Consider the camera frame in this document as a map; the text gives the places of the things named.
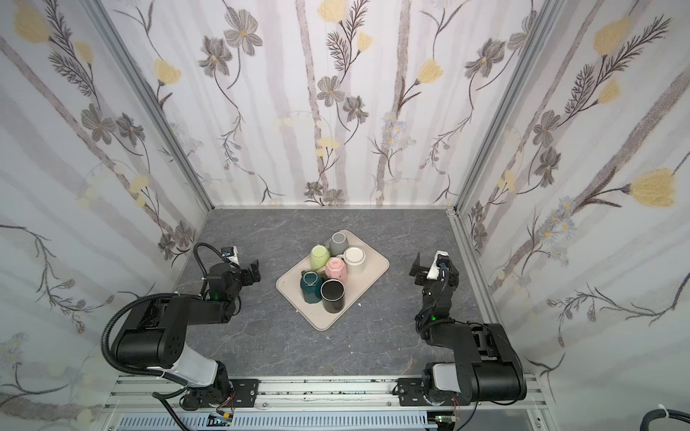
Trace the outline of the dark teal mug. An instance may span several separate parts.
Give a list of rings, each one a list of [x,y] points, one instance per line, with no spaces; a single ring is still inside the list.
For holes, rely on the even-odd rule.
[[[323,278],[315,271],[304,270],[300,278],[301,294],[306,303],[319,303],[322,301],[321,287]]]

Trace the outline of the black mug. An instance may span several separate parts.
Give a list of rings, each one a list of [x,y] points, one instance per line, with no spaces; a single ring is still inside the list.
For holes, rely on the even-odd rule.
[[[328,279],[321,286],[323,308],[330,314],[341,312],[345,302],[345,286],[337,279]]]

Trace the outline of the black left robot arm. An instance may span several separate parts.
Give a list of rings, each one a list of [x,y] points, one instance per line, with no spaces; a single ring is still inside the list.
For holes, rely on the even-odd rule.
[[[222,409],[237,390],[226,366],[204,357],[186,341],[190,326],[226,324],[242,309],[241,292],[262,279],[260,263],[243,268],[235,246],[198,242],[192,256],[199,265],[199,294],[163,293],[141,296],[108,321],[101,337],[105,361],[127,375],[144,375],[179,384],[174,395],[187,411]]]

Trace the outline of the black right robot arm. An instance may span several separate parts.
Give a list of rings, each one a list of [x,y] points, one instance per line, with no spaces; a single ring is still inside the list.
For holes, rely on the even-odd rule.
[[[420,378],[400,378],[392,391],[404,407],[468,406],[492,402],[510,406],[528,392],[519,355],[499,323],[459,321],[450,316],[459,271],[445,251],[429,266],[413,262],[410,276],[422,287],[415,330],[427,345],[446,348],[451,362],[427,364]]]

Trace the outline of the cream white mug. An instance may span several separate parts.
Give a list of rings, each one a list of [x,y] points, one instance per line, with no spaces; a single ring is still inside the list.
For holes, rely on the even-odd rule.
[[[342,258],[347,264],[348,273],[350,275],[361,274],[366,269],[367,255],[366,252],[359,247],[351,246],[345,251]]]

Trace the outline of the light green mug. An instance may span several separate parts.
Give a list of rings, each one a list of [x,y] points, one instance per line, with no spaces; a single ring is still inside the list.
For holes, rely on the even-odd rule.
[[[309,255],[310,269],[317,271],[327,265],[331,258],[330,251],[321,244],[314,246]]]

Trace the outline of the pink mug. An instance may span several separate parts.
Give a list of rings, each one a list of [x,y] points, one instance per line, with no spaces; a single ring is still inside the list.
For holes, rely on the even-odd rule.
[[[348,267],[340,257],[332,257],[325,266],[325,276],[328,279],[336,279],[345,285],[348,280]]]

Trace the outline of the grey mug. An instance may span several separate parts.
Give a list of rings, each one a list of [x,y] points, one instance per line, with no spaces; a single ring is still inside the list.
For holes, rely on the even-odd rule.
[[[346,233],[334,233],[328,241],[327,248],[332,256],[340,256],[350,248],[350,243]]]

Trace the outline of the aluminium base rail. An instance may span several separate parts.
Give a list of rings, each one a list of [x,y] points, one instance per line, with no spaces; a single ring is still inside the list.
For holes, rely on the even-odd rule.
[[[404,407],[392,391],[396,376],[255,377],[236,383],[234,402],[222,409],[186,412],[178,399],[170,401],[181,414],[210,413],[233,418],[239,412],[423,411],[435,430],[555,430],[546,396],[528,376],[526,399],[510,406],[479,402],[468,406]],[[151,378],[122,376],[113,387],[95,421],[96,430],[177,430],[175,421],[152,394],[171,393],[175,387]]]

